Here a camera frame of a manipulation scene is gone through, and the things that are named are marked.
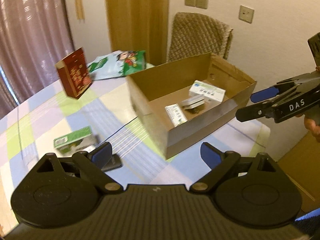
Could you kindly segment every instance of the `plaid tablecloth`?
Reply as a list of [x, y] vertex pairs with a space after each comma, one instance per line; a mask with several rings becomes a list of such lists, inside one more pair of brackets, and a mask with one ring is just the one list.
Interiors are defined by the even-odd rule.
[[53, 149], [53, 140], [74, 130], [90, 125], [103, 141], [120, 129], [109, 141], [123, 167], [107, 174], [124, 187], [131, 183], [183, 183], [188, 188], [210, 171], [200, 157], [202, 142], [222, 151], [255, 156], [264, 151], [270, 134], [257, 120], [240, 123], [233, 119], [166, 161], [138, 118], [124, 126], [135, 117], [125, 79], [118, 78], [94, 82], [79, 100], [66, 97], [57, 81], [0, 120], [0, 224], [4, 232], [17, 223], [10, 209], [15, 187], [45, 153], [60, 156]]

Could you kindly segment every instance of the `screw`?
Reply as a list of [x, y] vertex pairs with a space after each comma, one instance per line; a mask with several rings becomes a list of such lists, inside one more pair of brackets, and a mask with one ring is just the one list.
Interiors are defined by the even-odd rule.
[[118, 183], [111, 182], [111, 183], [107, 183], [104, 187], [106, 190], [116, 191], [116, 190], [120, 189], [121, 186]]
[[204, 191], [208, 188], [208, 185], [206, 183], [203, 182], [197, 182], [195, 184], [192, 185], [192, 188], [196, 191]]

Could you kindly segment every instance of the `tablecloth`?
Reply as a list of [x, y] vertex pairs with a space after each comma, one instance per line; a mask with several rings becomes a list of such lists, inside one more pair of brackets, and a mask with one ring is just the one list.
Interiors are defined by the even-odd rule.
[[99, 141], [108, 141], [123, 167], [107, 174], [126, 188], [127, 184], [186, 184], [210, 171], [200, 156], [207, 141], [221, 151], [242, 156], [264, 151], [270, 130], [257, 120], [231, 120], [211, 135], [169, 160], [159, 153], [132, 110], [125, 78], [94, 82], [79, 100], [68, 98], [60, 81], [41, 90], [0, 120], [0, 224], [4, 232], [17, 221], [10, 197], [34, 164], [47, 152], [55, 152], [53, 140], [90, 125]]

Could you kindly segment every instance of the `wall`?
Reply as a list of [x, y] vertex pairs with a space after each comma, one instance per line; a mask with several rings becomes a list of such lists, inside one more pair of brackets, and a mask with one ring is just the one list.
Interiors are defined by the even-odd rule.
[[[255, 9], [252, 24], [238, 19], [240, 5]], [[207, 10], [170, 0], [169, 30], [176, 12], [207, 14], [233, 27], [228, 61], [258, 81], [256, 90], [314, 70], [307, 40], [320, 32], [320, 0], [209, 0]], [[260, 120], [271, 128], [267, 152], [276, 160], [306, 134], [302, 118]]]
[[85, 20], [77, 20], [74, 0], [66, 0], [75, 49], [84, 48], [87, 63], [111, 52], [105, 0], [83, 0]]

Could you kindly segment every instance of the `chair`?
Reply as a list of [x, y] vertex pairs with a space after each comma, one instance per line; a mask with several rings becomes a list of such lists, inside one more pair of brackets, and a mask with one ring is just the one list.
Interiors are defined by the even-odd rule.
[[200, 13], [178, 12], [172, 23], [167, 61], [207, 52], [228, 58], [232, 30], [229, 25]]

